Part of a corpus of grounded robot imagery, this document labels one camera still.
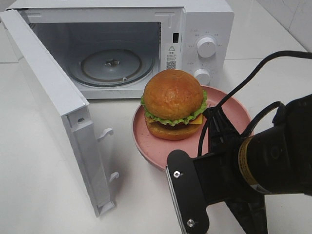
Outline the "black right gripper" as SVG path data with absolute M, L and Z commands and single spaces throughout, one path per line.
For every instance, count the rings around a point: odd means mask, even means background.
M 264 195 L 251 188 L 241 175 L 238 150 L 243 138 L 222 109 L 207 108 L 208 153 L 194 160 L 197 176 L 209 205 L 224 201 L 247 234 L 266 232 Z

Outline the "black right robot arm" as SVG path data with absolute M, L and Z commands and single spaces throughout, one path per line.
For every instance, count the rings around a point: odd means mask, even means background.
M 207 111 L 209 151 L 193 161 L 208 204 L 225 202 L 247 234 L 267 233 L 265 195 L 312 193 L 312 97 L 265 107 L 238 133 Z

